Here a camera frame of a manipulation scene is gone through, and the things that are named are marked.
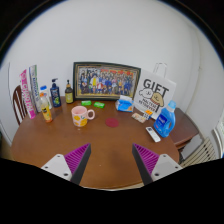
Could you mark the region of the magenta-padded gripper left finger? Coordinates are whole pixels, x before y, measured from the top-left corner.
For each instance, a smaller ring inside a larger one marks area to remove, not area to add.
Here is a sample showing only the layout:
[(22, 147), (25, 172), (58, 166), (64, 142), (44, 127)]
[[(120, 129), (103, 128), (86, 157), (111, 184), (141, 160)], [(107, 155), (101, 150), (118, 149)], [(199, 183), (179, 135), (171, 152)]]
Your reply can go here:
[(91, 144), (87, 143), (66, 155), (56, 154), (42, 169), (79, 185), (91, 155)]

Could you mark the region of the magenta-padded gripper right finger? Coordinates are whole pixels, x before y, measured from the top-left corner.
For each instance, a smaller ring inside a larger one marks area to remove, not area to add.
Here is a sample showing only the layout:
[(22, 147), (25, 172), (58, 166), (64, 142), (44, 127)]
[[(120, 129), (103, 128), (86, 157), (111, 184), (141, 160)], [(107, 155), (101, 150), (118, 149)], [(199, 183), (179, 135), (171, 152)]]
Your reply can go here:
[(144, 185), (148, 185), (182, 169), (167, 154), (158, 155), (138, 144), (132, 145), (132, 154)]

